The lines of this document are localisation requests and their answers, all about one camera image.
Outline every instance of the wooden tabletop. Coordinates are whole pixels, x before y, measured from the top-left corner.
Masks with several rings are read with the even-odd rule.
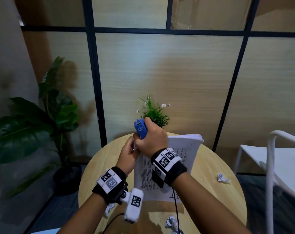
[[[88,199],[92,189],[96,185],[97,179],[107,168],[116,165],[122,146],[132,134],[120,137],[104,146],[88,163],[78,192],[79,207]],[[222,173],[232,181],[229,184],[217,182],[217,174]],[[247,208],[242,188],[236,176],[229,166],[214,152],[203,144],[200,145],[193,164],[191,175],[203,185],[210,193],[220,200],[229,210],[231,210],[244,224],[247,222]],[[128,190],[133,188],[134,171],[128,178]],[[178,205],[180,229],[184,233],[199,233],[195,224],[191,220],[183,204]],[[106,225],[120,212],[125,211],[125,204],[115,205],[109,213],[108,219],[102,218],[96,234],[102,232]],[[117,217],[105,232],[113,233],[171,233],[165,228],[167,218],[173,214],[176,216],[174,202],[143,201],[140,218],[137,223],[129,224],[123,221],[122,217]]]

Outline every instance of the dark floor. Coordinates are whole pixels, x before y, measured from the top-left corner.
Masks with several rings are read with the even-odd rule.
[[[237,175],[244,191],[248,221],[252,233],[265,233],[265,177]],[[28,234],[62,227],[78,209],[78,192],[55,196]],[[274,233],[295,234],[295,199],[274,190]]]

